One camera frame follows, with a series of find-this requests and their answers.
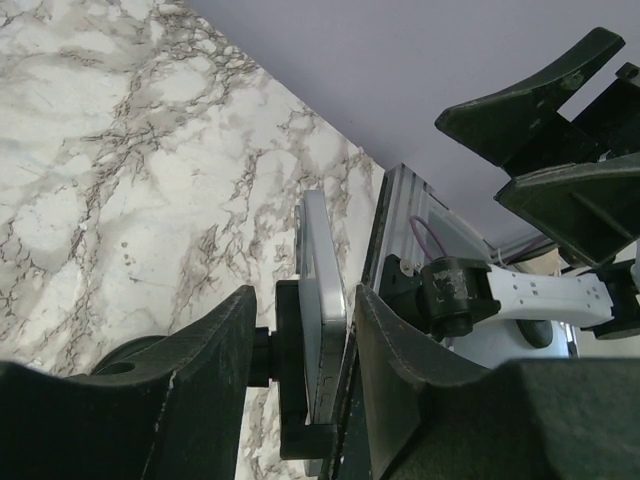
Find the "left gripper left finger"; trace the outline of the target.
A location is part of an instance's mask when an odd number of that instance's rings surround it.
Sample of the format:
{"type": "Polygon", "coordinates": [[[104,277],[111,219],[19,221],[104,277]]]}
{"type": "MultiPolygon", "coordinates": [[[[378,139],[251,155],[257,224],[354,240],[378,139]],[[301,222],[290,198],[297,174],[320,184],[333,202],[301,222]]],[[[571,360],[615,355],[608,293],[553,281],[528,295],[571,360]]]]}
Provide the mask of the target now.
{"type": "Polygon", "coordinates": [[[1,366],[5,479],[231,479],[256,319],[238,288],[96,375],[1,366]]]}

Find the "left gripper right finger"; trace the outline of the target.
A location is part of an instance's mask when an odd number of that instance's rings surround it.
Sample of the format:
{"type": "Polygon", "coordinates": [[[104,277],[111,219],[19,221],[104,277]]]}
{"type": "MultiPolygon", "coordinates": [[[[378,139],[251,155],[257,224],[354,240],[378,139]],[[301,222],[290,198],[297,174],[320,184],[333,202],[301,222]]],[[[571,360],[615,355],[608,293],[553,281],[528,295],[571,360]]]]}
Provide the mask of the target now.
{"type": "Polygon", "coordinates": [[[356,291],[376,479],[635,479],[639,363],[525,359],[486,369],[356,291]]]}

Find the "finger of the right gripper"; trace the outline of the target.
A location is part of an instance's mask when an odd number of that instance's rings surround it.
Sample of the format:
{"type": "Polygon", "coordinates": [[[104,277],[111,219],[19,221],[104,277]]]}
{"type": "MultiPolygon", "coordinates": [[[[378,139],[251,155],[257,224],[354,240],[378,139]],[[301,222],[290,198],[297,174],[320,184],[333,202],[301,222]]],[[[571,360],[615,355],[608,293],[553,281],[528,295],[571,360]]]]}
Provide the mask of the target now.
{"type": "Polygon", "coordinates": [[[596,27],[534,75],[446,108],[435,126],[492,165],[520,172],[517,156],[560,118],[558,109],[624,46],[620,35],[596,27]]]}
{"type": "Polygon", "coordinates": [[[586,265],[639,239],[639,154],[512,178],[495,200],[586,265]]]}

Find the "black phone stand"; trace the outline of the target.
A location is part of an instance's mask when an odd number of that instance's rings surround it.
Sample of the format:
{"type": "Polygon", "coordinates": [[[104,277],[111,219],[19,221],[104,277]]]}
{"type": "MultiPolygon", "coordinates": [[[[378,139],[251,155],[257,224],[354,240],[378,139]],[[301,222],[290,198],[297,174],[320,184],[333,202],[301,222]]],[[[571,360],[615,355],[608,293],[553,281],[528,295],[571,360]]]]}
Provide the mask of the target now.
{"type": "Polygon", "coordinates": [[[131,341],[93,374],[56,384],[89,467],[111,478],[229,478],[245,394],[270,382],[282,458],[326,456],[333,426],[306,420],[297,283],[276,285],[275,330],[257,327],[256,313],[254,289],[242,286],[176,333],[131,341]]]}

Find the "phone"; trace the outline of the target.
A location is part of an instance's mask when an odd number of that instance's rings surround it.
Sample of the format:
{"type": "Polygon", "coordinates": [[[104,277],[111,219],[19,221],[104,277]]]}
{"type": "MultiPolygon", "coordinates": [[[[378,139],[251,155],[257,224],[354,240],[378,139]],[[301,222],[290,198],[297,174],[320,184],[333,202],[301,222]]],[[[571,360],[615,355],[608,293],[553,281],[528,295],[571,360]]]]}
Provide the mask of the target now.
{"type": "Polygon", "coordinates": [[[347,302],[324,194],[304,192],[296,207],[296,273],[304,371],[313,424],[332,422],[347,336],[347,302]]]}

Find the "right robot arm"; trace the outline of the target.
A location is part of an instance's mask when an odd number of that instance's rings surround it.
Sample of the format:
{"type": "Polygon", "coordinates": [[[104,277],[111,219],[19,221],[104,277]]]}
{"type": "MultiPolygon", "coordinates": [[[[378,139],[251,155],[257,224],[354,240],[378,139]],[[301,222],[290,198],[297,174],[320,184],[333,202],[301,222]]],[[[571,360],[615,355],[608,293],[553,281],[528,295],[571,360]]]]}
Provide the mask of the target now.
{"type": "Polygon", "coordinates": [[[544,347],[554,321],[599,340],[639,332],[639,265],[616,255],[639,238],[639,71],[615,81],[575,119],[560,107],[624,45],[602,27],[561,57],[500,92],[445,109],[436,127],[501,168],[505,208],[581,266],[575,277],[541,276],[442,254],[421,269],[386,257],[381,298],[438,340],[462,337],[482,321],[513,320],[544,347]]]}

